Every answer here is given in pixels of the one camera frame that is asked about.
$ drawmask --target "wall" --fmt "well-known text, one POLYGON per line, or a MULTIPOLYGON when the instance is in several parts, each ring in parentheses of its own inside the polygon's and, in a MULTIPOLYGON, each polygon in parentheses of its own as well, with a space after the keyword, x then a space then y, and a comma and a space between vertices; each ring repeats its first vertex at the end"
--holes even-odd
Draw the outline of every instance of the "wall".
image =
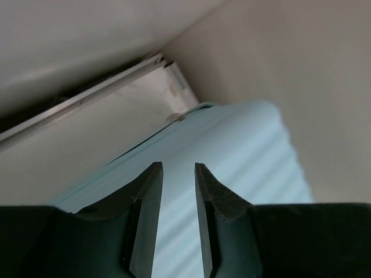
POLYGON ((4 0, 0 120, 169 41, 222 0, 4 0))
POLYGON ((371 1, 232 0, 164 48, 200 101, 283 111, 319 201, 371 202, 371 1))

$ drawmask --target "blue ribbed surface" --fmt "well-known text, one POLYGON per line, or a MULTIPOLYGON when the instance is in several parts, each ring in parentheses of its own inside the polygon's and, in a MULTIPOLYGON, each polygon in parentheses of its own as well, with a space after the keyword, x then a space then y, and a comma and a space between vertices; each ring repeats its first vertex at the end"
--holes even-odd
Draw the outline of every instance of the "blue ribbed surface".
POLYGON ((206 164, 222 183, 251 203, 312 202, 278 109, 254 101, 189 114, 53 204, 75 212, 127 184, 154 161, 164 166, 155 278, 203 277, 195 162, 206 164))

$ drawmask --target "light blue object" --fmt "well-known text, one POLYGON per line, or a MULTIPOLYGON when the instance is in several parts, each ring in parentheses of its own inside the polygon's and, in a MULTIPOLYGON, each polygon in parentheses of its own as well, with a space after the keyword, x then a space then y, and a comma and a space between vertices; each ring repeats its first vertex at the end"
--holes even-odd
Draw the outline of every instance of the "light blue object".
POLYGON ((207 105, 173 122, 52 202, 76 212, 136 178, 152 162, 164 178, 154 278, 202 278, 195 163, 253 204, 311 203, 279 109, 263 100, 207 105))

